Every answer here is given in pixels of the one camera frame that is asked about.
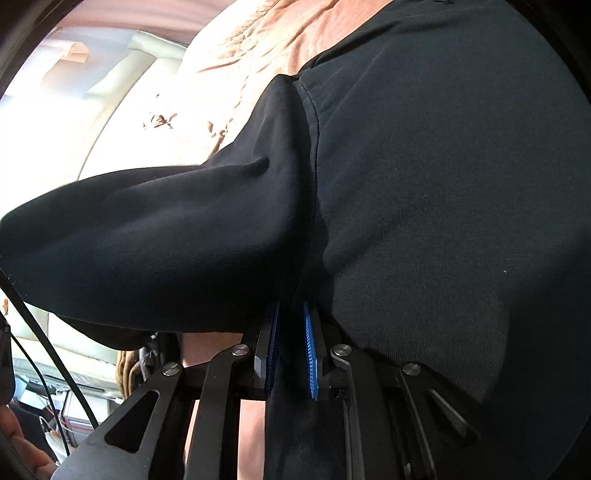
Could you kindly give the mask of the person's left hand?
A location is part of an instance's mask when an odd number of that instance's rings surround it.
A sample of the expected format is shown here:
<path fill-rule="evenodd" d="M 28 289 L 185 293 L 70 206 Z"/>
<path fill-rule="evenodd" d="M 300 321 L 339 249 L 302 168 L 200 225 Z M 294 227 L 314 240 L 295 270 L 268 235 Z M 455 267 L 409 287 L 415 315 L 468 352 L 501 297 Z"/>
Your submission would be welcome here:
<path fill-rule="evenodd" d="M 55 462 L 43 450 L 29 442 L 23 434 L 16 415 L 6 406 L 1 406 L 1 431 L 23 460 L 27 468 L 39 480 L 50 480 L 57 470 Z"/>

